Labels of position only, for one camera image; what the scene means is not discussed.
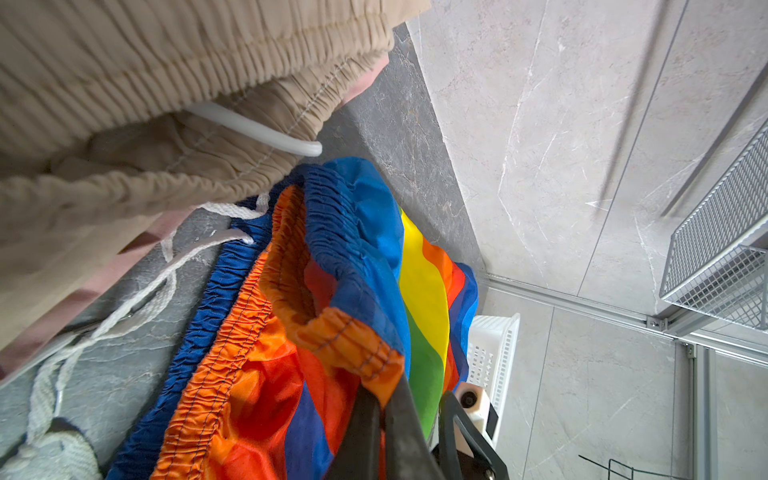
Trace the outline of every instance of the white plastic basket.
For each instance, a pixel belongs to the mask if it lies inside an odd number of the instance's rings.
[[[502,424],[519,329],[519,313],[514,316],[478,315],[469,327],[467,383],[481,386],[491,397],[499,426]],[[496,429],[494,443],[499,430]]]

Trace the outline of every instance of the tile grout line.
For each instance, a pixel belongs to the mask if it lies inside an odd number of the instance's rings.
[[[654,88],[650,91],[650,96],[648,97],[648,103],[645,106],[643,117],[640,120],[640,126],[637,128],[637,133],[635,134],[634,140],[632,141],[632,147],[630,147],[629,154],[627,155],[627,163],[624,164],[624,169],[621,171],[621,176],[619,176],[619,181],[616,184],[616,190],[614,190],[614,199],[616,198],[616,194],[618,193],[619,188],[621,187],[621,181],[624,179],[624,175],[627,173],[627,167],[629,166],[629,162],[632,158],[632,154],[634,153],[635,145],[637,145],[637,139],[640,137],[640,132],[643,130],[643,125],[645,124],[645,118],[646,116],[648,116],[648,111],[650,110],[650,104],[654,100],[654,95],[656,94],[656,88],[659,86],[661,75],[664,73],[664,68],[667,66],[667,60],[669,59],[670,53],[672,52],[672,45],[674,45],[674,41],[677,38],[677,32],[680,30],[680,24],[683,23],[683,17],[685,16],[685,11],[688,8],[688,2],[689,0],[685,0],[685,5],[683,5],[683,11],[680,13],[680,18],[677,20],[677,25],[675,26],[674,33],[672,34],[672,40],[670,41],[670,46],[667,48],[667,53],[664,56],[664,61],[661,62],[659,75],[656,77]],[[598,251],[598,244],[600,243],[600,238],[603,236],[603,230],[605,230],[605,224],[608,223],[608,217],[611,215],[611,210],[613,209],[613,207],[614,207],[614,202],[611,202],[611,205],[608,208],[608,213],[605,214],[605,220],[603,220],[603,225],[602,227],[600,227],[600,233],[598,234],[598,241],[594,243],[594,249],[592,249],[592,254],[589,257],[589,263],[587,263],[587,271],[584,272],[584,276],[581,278],[581,284],[579,284],[578,286],[576,296],[581,295],[581,288],[584,286],[584,281],[587,279],[587,274],[589,273],[589,267],[592,265],[592,260],[594,259],[594,253]]]
[[[533,429],[536,425],[536,412],[538,412],[538,398],[541,396],[541,384],[544,382],[544,369],[547,366],[547,353],[549,352],[549,339],[552,337],[552,325],[554,324],[554,311],[557,307],[552,307],[552,314],[549,317],[549,331],[547,333],[547,345],[544,347],[544,361],[541,363],[541,375],[538,378],[538,391],[536,392],[536,403],[533,409],[533,418],[531,419],[531,433],[528,434],[528,447],[525,450],[525,462],[523,462],[523,472],[520,480],[525,480],[525,468],[528,467],[528,455],[531,453],[531,440],[533,439]]]

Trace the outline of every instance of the white hanger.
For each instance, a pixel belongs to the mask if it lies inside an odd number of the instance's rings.
[[[293,138],[212,101],[192,104],[185,110],[289,154],[302,157],[319,157],[323,152],[323,144],[318,141],[303,141]]]

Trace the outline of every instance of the green stripe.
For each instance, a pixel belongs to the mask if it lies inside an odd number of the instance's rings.
[[[440,355],[429,345],[407,307],[406,314],[411,330],[411,376],[408,383],[416,405],[416,413],[422,424],[424,438],[427,438],[437,416],[445,371],[442,368]]]

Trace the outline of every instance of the gray marble tile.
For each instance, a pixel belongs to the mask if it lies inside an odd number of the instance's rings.
[[[438,0],[408,23],[489,272],[578,291],[659,4]]]
[[[717,357],[717,459],[720,478],[766,477],[768,369]]]
[[[518,343],[496,445],[496,452],[507,464],[509,478],[513,480],[522,478],[528,454],[553,310],[552,306],[494,289],[488,290],[482,309],[483,315],[520,313]]]
[[[525,480],[605,475],[578,455],[669,472],[674,376],[671,341],[555,309]]]
[[[485,275],[475,233],[432,110],[419,60],[405,25],[395,28],[389,65],[373,86],[337,111],[320,132],[316,161],[371,160],[425,238],[454,261]]]
[[[662,215],[768,61],[768,4],[688,2],[579,295],[655,314],[670,235],[768,118],[768,84]]]

